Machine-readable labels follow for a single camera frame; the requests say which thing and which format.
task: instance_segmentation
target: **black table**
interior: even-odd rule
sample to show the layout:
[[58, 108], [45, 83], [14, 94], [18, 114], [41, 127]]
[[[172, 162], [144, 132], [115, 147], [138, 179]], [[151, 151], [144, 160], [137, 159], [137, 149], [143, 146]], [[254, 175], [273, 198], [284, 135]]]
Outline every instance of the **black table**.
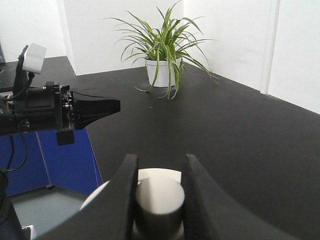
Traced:
[[320, 238], [320, 116], [187, 65], [174, 100], [147, 87], [144, 67], [75, 76], [66, 57], [48, 58], [34, 87], [59, 81], [121, 100], [121, 112], [87, 127], [106, 181], [125, 154], [140, 168], [181, 169], [195, 154], [235, 200], [301, 239]]

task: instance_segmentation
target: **white flower pot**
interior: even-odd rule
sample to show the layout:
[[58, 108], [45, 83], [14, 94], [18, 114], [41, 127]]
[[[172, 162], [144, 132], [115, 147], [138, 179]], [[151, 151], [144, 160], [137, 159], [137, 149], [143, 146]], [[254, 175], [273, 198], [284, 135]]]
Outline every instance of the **white flower pot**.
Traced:
[[[177, 59], [176, 62], [180, 64], [181, 58]], [[149, 83], [152, 85], [156, 75], [157, 61], [145, 60], [146, 71], [148, 73]], [[156, 78], [155, 87], [168, 87], [169, 85], [169, 69], [167, 61], [159, 61], [159, 72], [158, 77]], [[171, 75], [171, 86], [176, 85], [175, 71], [172, 67]]]

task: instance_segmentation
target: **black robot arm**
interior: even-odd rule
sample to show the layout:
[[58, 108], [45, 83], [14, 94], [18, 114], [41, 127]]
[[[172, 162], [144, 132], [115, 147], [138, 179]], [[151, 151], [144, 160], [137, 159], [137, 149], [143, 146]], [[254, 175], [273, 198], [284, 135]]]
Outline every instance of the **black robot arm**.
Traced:
[[18, 57], [13, 95], [0, 99], [0, 136], [56, 130], [58, 145], [73, 144], [74, 128], [83, 129], [119, 112], [120, 100], [73, 92], [53, 81], [30, 88], [35, 73], [41, 72], [45, 53], [45, 48], [32, 43]]

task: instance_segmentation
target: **white cylinder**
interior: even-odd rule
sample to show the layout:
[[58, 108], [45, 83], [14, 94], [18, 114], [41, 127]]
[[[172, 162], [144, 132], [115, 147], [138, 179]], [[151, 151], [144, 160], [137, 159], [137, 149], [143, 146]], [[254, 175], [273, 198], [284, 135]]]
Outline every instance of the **white cylinder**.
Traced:
[[[178, 65], [181, 62], [181, 58], [177, 59]], [[145, 66], [146, 66], [146, 71], [148, 73], [148, 78], [149, 78], [149, 83], [152, 85], [155, 79], [156, 75], [156, 69], [157, 69], [157, 61], [151, 61], [151, 60], [145, 60]], [[174, 68], [172, 67], [172, 72], [171, 72], [171, 86], [176, 85], [176, 80], [175, 80], [175, 71]], [[167, 61], [159, 61], [159, 71], [158, 71], [158, 76], [156, 78], [155, 87], [162, 87], [166, 88], [169, 86], [169, 69], [168, 69], [168, 62]]]
[[179, 232], [185, 193], [178, 182], [166, 177], [147, 178], [137, 187], [135, 199], [135, 224], [142, 235], [163, 240]]

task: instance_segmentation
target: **blue cabinet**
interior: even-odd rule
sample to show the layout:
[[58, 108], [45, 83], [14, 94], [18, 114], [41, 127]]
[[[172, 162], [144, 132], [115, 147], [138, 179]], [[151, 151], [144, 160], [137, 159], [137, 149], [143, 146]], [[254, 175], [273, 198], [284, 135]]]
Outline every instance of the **blue cabinet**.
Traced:
[[[85, 129], [75, 131], [75, 143], [58, 146], [55, 131], [26, 133], [28, 160], [25, 166], [10, 172], [8, 195], [14, 195], [47, 185], [54, 185], [83, 194], [90, 194], [102, 184], [96, 158]], [[14, 136], [15, 168], [24, 159], [24, 146], [19, 135]], [[0, 137], [0, 166], [5, 168], [11, 154], [8, 136]]]

